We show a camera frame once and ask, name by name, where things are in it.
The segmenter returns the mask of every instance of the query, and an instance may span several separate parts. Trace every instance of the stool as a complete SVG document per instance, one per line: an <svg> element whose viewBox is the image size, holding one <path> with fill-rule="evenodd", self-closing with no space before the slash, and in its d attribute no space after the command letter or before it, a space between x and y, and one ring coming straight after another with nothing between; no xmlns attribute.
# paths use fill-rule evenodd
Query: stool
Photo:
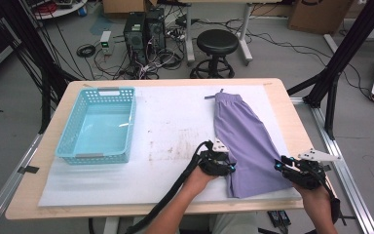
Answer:
<svg viewBox="0 0 374 234"><path fill-rule="evenodd" d="M196 68L191 71L190 78L204 78L200 72L207 73L206 78L224 78L219 72L227 70L229 78L235 76L233 67L226 60L226 56L232 54L239 46L239 39L233 33L220 29L202 32L197 38L197 46L212 58L199 62ZM200 68L206 62L208 62L208 67ZM224 67L218 68L219 62L223 63Z"/></svg>

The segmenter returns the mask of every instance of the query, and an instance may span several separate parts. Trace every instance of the gray floor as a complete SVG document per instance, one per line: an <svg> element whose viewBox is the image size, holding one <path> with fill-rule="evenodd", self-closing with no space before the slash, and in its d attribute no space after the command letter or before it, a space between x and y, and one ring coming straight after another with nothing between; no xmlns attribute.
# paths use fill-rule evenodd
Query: gray floor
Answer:
<svg viewBox="0 0 374 234"><path fill-rule="evenodd" d="M99 24L97 16L97 12L84 18L71 14L57 20L74 57L79 46L92 44L99 39L98 35L93 35L94 29L101 31L104 29L103 27L108 26L113 31L113 35L122 34L124 20L113 19L113 23L109 25ZM67 61L73 64L54 22L47 21L46 25L53 42ZM214 26L195 25L194 28L194 37L196 37L201 31L214 28ZM320 35L288 30L286 19L253 19L249 23L249 30L254 34L269 33L277 42L309 46L331 55L331 51ZM337 42L342 39L339 35L335 35ZM277 77L282 79L287 88L291 88L318 74L323 69L323 64L315 56L298 54L291 48L279 47L256 37L252 38L248 46L253 54L253 62L249 66L244 65L242 53L239 51L228 56L228 61L235 68L237 78ZM120 64L125 52L124 44L116 44L114 55L106 59L104 67ZM205 56L196 49L196 60L201 60ZM75 59L81 71L91 78L86 62L81 58L75 57ZM324 62L328 61L328 58L322 57L322 59ZM361 86L367 89L371 88L374 80L374 42L366 42L361 47L355 55L352 65L361 76ZM69 67L64 66L63 68L72 73ZM189 73L190 68L186 62L175 71L161 69L159 72L161 79L184 79L189 77ZM347 79L357 85L358 78L355 72L348 67L346 73ZM374 218L374 102L367 100L358 89L351 87L347 79L341 76L339 81L334 133L361 195ZM295 97L302 97L308 91L309 89L302 91ZM17 57L9 56L0 65L0 189L40 129L40 105L40 94L32 80ZM309 108L297 106L297 111L315 148L325 150ZM337 177L333 173L330 173L330 176L336 192L343 202L343 215L354 215ZM290 233L303 233L312 229L313 226L304 211L288 211L288 214L292 221L292 225L289 227ZM266 213L259 213L259 216L259 226L275 230ZM96 233L103 230L104 220L104 218L94 220ZM184 221L183 225L194 228L191 223L196 222L201 223L199 226L203 226L203 223L206 223L206 216L189 216L189 220ZM355 220L347 219L346 222L346 226L341 220L337 222L336 226L340 233L360 233ZM83 218L30 221L10 221L4 216L0 218L0 233L86 232L88 232L88 223Z"/></svg>

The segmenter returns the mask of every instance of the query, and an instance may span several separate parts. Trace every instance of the basket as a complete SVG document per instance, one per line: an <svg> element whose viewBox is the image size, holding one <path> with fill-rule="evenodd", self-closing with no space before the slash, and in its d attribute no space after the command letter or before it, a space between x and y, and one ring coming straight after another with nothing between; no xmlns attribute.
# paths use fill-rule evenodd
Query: basket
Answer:
<svg viewBox="0 0 374 234"><path fill-rule="evenodd" d="M127 163L135 117L135 89L82 89L56 147L71 165Z"/></svg>

